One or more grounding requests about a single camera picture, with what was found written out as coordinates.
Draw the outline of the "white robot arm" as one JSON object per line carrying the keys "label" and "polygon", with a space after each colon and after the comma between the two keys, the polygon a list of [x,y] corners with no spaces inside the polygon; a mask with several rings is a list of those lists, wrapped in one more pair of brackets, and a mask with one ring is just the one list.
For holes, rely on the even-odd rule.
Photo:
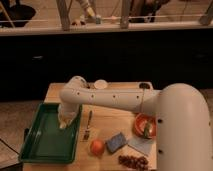
{"label": "white robot arm", "polygon": [[194,87],[175,83],[162,90],[93,89],[80,76],[59,93],[59,124],[69,126],[82,104],[143,113],[156,118],[157,171],[213,171],[210,112]]}

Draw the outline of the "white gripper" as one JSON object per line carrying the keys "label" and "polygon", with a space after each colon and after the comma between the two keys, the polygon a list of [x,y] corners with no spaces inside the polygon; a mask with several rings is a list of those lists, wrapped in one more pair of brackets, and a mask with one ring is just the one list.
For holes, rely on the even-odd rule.
{"label": "white gripper", "polygon": [[65,106],[60,104],[58,107],[59,128],[65,129],[71,125],[79,113],[79,105]]}

